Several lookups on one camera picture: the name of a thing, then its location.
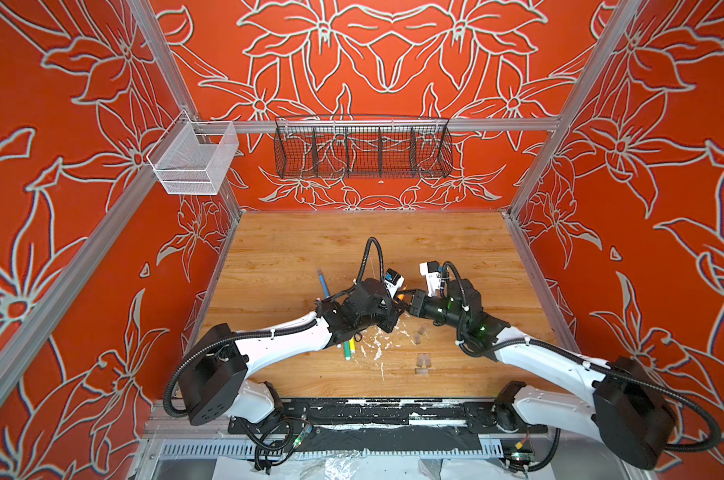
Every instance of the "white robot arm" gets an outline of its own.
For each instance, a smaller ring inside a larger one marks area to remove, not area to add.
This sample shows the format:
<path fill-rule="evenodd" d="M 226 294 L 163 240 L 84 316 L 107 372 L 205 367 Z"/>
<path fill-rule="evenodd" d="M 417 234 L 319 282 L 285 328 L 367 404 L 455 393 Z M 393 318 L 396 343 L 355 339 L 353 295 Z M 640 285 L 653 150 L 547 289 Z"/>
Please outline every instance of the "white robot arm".
<path fill-rule="evenodd" d="M 454 273 L 452 280 L 448 268 Z M 666 443 L 676 423 L 666 395 L 696 411 L 711 429 L 703 441 L 675 451 L 696 452 L 719 444 L 721 432 L 711 415 L 688 398 L 656 385 L 635 361 L 607 362 L 569 352 L 484 312 L 481 294 L 459 277 L 450 262 L 421 265 L 427 290 L 399 290 L 404 279 L 392 270 L 383 282 L 360 281 L 363 270 L 351 288 L 318 300 L 316 311 L 291 322 L 256 332 L 231 332 L 226 324 L 210 329 L 171 378 L 163 399 L 165 411 L 188 416 L 193 425 L 220 415 L 261 422 L 273 415 L 280 400 L 267 382 L 248 380 L 251 375 L 291 356 L 338 345 L 372 325 L 391 332 L 399 316 L 409 311 L 455 328 L 456 344 L 466 354 L 517 366 L 571 393 L 511 382 L 493 407 L 495 423 L 502 430 L 514 432 L 539 424 L 563 428 L 605 443 L 634 466 L 652 469 L 664 449 L 675 447 Z M 172 405 L 176 383 L 185 410 Z"/>

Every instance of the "orange wall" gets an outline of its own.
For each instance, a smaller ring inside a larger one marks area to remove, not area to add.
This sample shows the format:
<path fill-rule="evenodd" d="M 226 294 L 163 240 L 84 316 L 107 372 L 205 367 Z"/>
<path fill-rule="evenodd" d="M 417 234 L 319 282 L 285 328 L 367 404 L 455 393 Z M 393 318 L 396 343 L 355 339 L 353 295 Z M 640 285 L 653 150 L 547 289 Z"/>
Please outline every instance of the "orange wall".
<path fill-rule="evenodd" d="M 152 0 L 205 119 L 286 114 L 558 115 L 614 2 Z M 252 210 L 495 209 L 541 132 L 459 134 L 443 180 L 280 180 L 272 140 L 242 135 L 229 181 Z"/>
<path fill-rule="evenodd" d="M 0 2 L 0 350 L 178 113 L 123 0 Z M 156 185 L 0 409 L 0 478 L 121 478 L 232 225 Z"/>
<path fill-rule="evenodd" d="M 0 349 L 178 114 L 123 0 L 48 3 L 0 2 Z"/>
<path fill-rule="evenodd" d="M 126 476 L 231 225 L 155 185 L 0 409 L 0 478 Z"/>
<path fill-rule="evenodd" d="M 584 353 L 633 356 L 724 432 L 724 2 L 645 2 L 522 228 Z M 724 478 L 724 441 L 658 469 Z"/>

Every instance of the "aluminum frame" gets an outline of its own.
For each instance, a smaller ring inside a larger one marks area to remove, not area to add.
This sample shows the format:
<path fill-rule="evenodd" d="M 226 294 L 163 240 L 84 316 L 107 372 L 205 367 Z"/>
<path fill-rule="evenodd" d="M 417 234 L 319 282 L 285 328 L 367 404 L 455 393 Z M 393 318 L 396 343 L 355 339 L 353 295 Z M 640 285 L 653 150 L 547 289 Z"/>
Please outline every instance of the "aluminum frame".
<path fill-rule="evenodd" d="M 543 313 L 554 330 L 559 346 L 571 352 L 580 353 L 578 343 L 576 343 L 575 337 L 570 332 L 567 321 L 559 309 L 559 305 L 557 305 L 549 286 L 546 284 L 546 278 L 543 276 L 541 267 L 530 250 L 530 245 L 527 243 L 527 238 L 522 232 L 519 222 L 516 218 L 511 217 L 508 212 L 501 212 L 501 215 L 506 221 L 506 228 L 511 234 L 517 253 L 520 255 L 522 266 L 525 267 L 525 272 L 527 272 L 532 288 L 536 292 L 536 296 L 538 296 Z"/>
<path fill-rule="evenodd" d="M 150 166 L 138 170 L 135 179 L 2 348 L 0 408 L 156 181 Z"/>
<path fill-rule="evenodd" d="M 558 129 L 561 121 L 559 117 L 549 118 L 451 118 L 450 131 L 554 131 Z M 351 122 L 367 121 L 366 125 L 406 125 L 401 121 L 414 121 L 413 119 L 392 120 L 337 120 L 335 124 L 351 125 Z M 416 120 L 421 124 L 423 119 Z M 276 131 L 274 120 L 233 120 L 232 123 L 240 134 L 273 134 Z M 199 121 L 194 123 L 194 130 L 200 135 L 222 135 L 226 131 L 227 121 Z"/>
<path fill-rule="evenodd" d="M 159 27 L 159 21 L 154 13 L 154 8 L 148 0 L 127 0 L 132 16 L 141 29 L 146 40 L 148 49 L 154 55 L 154 59 L 162 72 L 170 93 L 175 100 L 179 110 L 186 110 L 193 120 L 199 120 L 199 111 L 194 104 L 192 92 L 188 90 L 186 81 L 181 75 L 178 64 L 175 63 L 170 45 L 165 41 L 165 34 Z"/>
<path fill-rule="evenodd" d="M 540 152 L 532 162 L 528 175 L 522 186 L 514 195 L 509 207 L 509 212 L 514 218 L 519 218 L 522 208 L 532 193 L 533 187 L 538 183 L 539 178 L 543 174 L 544 169 L 559 148 L 559 145 L 570 131 L 572 123 L 576 120 L 578 113 L 583 107 L 588 93 L 594 87 L 600 73 L 605 69 L 610 55 L 616 49 L 618 41 L 626 33 L 628 24 L 634 17 L 642 0 L 622 0 L 618 3 L 616 10 L 610 15 L 610 20 L 605 30 L 600 35 L 599 40 L 594 46 L 594 52 L 588 57 L 586 66 L 583 68 L 575 87 L 562 107 L 562 113 L 559 115 L 560 122 L 556 130 L 551 133 L 543 144 Z"/>
<path fill-rule="evenodd" d="M 215 286 L 218 284 L 218 279 L 221 277 L 221 272 L 226 264 L 228 251 L 232 248 L 234 235 L 237 233 L 239 221 L 242 219 L 242 210 L 240 210 L 239 205 L 237 205 L 234 193 L 232 192 L 232 186 L 229 185 L 227 180 L 224 180 L 223 185 L 221 186 L 221 191 L 219 191 L 218 194 L 224 198 L 226 206 L 228 206 L 229 211 L 232 212 L 232 228 L 226 235 L 226 241 L 221 246 L 221 254 L 218 256 L 218 262 L 215 264 L 215 270 L 210 277 L 210 283 L 208 283 L 208 288 L 204 294 L 204 300 L 199 307 L 199 312 L 197 312 L 197 318 L 194 319 L 194 328 L 192 329 L 192 334 L 189 337 L 188 344 L 186 345 L 186 350 L 183 353 L 184 356 L 186 356 L 197 342 L 199 331 L 202 329 L 202 323 L 204 322 L 204 316 L 207 315 L 210 302 L 212 302 L 213 292 L 215 292 Z"/>

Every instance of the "basket divider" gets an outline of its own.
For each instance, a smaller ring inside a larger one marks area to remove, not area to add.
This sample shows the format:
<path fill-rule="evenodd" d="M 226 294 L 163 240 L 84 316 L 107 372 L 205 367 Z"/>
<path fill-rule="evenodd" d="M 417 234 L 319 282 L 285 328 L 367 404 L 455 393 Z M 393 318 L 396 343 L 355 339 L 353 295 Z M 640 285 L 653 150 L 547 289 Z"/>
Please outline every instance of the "basket divider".
<path fill-rule="evenodd" d="M 384 137 L 380 134 L 380 127 L 378 127 L 378 175 L 384 176 Z"/>
<path fill-rule="evenodd" d="M 311 128 L 311 159 L 314 162 L 314 176 L 319 177 L 319 153 L 317 152 L 317 128 Z"/>
<path fill-rule="evenodd" d="M 444 168 L 444 155 L 442 155 L 442 144 L 445 142 L 445 133 L 447 132 L 447 123 L 444 124 L 442 127 L 442 135 L 440 137 L 440 146 L 436 148 L 436 162 L 440 166 L 440 170 L 442 170 L 442 175 L 446 177 L 446 172 Z"/>
<path fill-rule="evenodd" d="M 282 141 L 282 129 L 279 127 L 279 123 L 277 123 L 277 139 L 279 140 L 279 149 L 282 151 L 282 161 L 279 161 L 277 163 L 277 175 L 279 175 L 280 178 L 284 178 L 284 169 L 288 165 L 288 152 L 284 151 L 284 142 Z"/>
<path fill-rule="evenodd" d="M 413 178 L 418 176 L 417 146 L 415 142 L 415 129 L 410 127 L 410 172 Z"/>
<path fill-rule="evenodd" d="M 346 171 L 350 174 L 354 167 L 351 164 L 351 156 L 349 155 L 349 129 L 344 127 L 344 150 L 346 150 Z"/>

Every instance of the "wooden table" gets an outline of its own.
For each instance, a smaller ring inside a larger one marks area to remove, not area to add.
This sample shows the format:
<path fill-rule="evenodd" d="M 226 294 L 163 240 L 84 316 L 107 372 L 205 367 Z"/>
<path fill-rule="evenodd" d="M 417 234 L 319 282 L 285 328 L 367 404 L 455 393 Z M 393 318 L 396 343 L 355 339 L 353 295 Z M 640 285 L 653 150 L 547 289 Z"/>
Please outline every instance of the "wooden table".
<path fill-rule="evenodd" d="M 322 296 L 321 268 L 331 293 L 356 277 L 368 236 L 376 236 L 386 268 L 408 288 L 425 288 L 418 264 L 452 261 L 482 293 L 485 311 L 554 342 L 503 218 L 498 213 L 321 212 L 246 213 L 242 217 L 212 298 L 202 333 L 227 322 L 256 330 L 314 309 Z M 366 278 L 377 277 L 375 248 Z M 421 344 L 414 333 L 426 325 Z M 431 355 L 428 376 L 415 374 L 419 353 Z M 391 334 L 369 328 L 352 360 L 335 347 L 305 353 L 252 376 L 269 380 L 283 397 L 496 395 L 509 380 L 543 389 L 548 382 L 513 366 L 473 359 L 455 345 L 455 330 L 403 314 Z"/>

